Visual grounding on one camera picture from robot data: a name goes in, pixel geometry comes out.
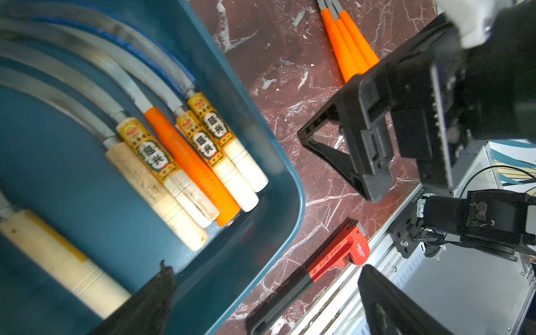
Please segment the teal plastic tray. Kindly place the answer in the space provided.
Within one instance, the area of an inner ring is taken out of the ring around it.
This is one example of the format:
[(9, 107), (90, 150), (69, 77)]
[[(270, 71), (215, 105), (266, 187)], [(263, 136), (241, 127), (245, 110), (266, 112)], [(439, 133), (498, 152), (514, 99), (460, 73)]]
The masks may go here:
[(305, 192), (296, 169), (188, 1), (90, 1), (177, 57), (268, 176), (259, 205), (189, 250), (71, 118), (1, 90), (1, 190), (32, 210), (131, 292), (162, 265), (177, 287), (162, 334), (213, 334), (296, 237)]

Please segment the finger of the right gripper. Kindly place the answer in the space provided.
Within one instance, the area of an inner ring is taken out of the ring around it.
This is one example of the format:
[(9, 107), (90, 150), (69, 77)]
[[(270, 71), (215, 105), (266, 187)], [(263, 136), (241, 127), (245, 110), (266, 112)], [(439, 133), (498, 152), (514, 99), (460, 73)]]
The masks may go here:
[(352, 152), (342, 152), (314, 138), (314, 135), (326, 124), (334, 124), (339, 126), (340, 131), (344, 130), (336, 104), (329, 101), (297, 131), (301, 146), (322, 159), (350, 184), (361, 197), (368, 199), (363, 173), (358, 171)]

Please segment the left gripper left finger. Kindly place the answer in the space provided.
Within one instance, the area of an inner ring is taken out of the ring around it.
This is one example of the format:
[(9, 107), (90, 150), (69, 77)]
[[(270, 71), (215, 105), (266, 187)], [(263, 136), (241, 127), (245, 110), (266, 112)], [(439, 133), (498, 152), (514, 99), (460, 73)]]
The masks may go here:
[(107, 274), (100, 275), (85, 293), (85, 304), (103, 321), (90, 334), (163, 334), (177, 280), (163, 261), (160, 272), (134, 295)]

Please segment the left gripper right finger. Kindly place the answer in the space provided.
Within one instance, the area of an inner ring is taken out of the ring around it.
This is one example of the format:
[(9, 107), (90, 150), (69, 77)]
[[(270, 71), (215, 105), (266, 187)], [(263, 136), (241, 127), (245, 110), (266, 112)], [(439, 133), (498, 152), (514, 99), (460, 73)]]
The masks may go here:
[(372, 334), (450, 334), (451, 332), (371, 265), (358, 280)]

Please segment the wooden handle sickle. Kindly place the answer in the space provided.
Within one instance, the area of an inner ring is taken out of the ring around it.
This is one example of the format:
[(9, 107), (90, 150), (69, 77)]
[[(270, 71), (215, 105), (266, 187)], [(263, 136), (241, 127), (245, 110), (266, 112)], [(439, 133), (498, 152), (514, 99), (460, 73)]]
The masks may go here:
[(170, 123), (179, 131), (185, 140), (212, 169), (224, 187), (236, 201), (240, 209), (250, 212), (259, 203), (257, 194), (252, 191), (248, 183), (238, 173), (237, 169), (228, 162), (224, 154), (218, 151), (215, 142), (204, 131), (193, 130), (192, 135), (183, 134), (176, 126), (176, 118), (167, 105), (147, 88), (141, 81), (126, 72), (107, 54), (92, 47), (81, 38), (64, 32), (47, 22), (21, 20), (14, 18), (1, 18), (1, 30), (28, 36), (33, 39), (51, 43), (57, 47), (68, 50), (95, 65), (108, 75), (127, 95), (136, 107), (144, 114), (152, 107), (157, 107), (168, 118)]
[(83, 104), (59, 89), (12, 68), (1, 67), (1, 86), (34, 97), (78, 122), (102, 143), (106, 148), (106, 158), (189, 249), (197, 251), (208, 242), (209, 235), (205, 229), (195, 223), (133, 150)]
[(1, 234), (101, 319), (131, 298), (85, 254), (28, 209), (1, 196)]
[(67, 64), (23, 44), (1, 40), (1, 56), (48, 74), (98, 106), (115, 122), (116, 131), (136, 157), (201, 228), (216, 220), (218, 209), (170, 152), (100, 86)]

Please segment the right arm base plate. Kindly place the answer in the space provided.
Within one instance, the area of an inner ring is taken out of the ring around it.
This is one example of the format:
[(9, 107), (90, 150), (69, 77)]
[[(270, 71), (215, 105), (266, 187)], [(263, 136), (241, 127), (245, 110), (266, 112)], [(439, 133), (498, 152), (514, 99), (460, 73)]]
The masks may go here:
[(395, 216), (393, 223), (388, 228), (389, 236), (393, 245), (404, 259), (409, 259), (424, 238), (424, 219), (418, 202), (407, 204), (404, 209)]

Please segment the wooden sickle blue sheath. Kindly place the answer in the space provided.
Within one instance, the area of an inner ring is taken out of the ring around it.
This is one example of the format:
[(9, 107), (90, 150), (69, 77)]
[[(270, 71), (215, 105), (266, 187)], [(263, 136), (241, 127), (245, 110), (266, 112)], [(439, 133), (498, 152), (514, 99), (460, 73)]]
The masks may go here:
[(15, 14), (62, 25), (87, 37), (118, 64), (152, 88), (176, 118), (177, 128), (191, 136), (204, 131), (256, 193), (268, 177), (216, 108), (196, 86), (193, 76), (176, 58), (134, 26), (82, 5), (43, 2), (16, 9)]

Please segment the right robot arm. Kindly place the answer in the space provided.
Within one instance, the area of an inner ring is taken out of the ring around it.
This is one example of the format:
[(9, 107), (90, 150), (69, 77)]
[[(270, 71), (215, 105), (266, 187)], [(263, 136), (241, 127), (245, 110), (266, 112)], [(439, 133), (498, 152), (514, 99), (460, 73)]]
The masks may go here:
[(465, 47), (445, 14), (361, 75), (297, 133), (365, 200), (392, 183), (393, 151), (414, 159), (429, 189), (396, 241), (445, 244), (515, 260), (535, 254), (535, 197), (471, 191), (463, 176), (487, 140), (535, 140), (535, 3), (502, 9), (484, 41)]

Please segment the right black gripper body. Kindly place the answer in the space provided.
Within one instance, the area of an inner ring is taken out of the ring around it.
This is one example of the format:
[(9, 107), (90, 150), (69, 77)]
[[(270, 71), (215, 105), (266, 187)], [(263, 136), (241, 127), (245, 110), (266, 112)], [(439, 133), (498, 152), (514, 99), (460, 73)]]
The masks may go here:
[(364, 199), (378, 202), (388, 193), (394, 150), (416, 161), (426, 186), (451, 190), (460, 182), (471, 145), (455, 103), (462, 74), (457, 30), (439, 15), (337, 93), (345, 176)]

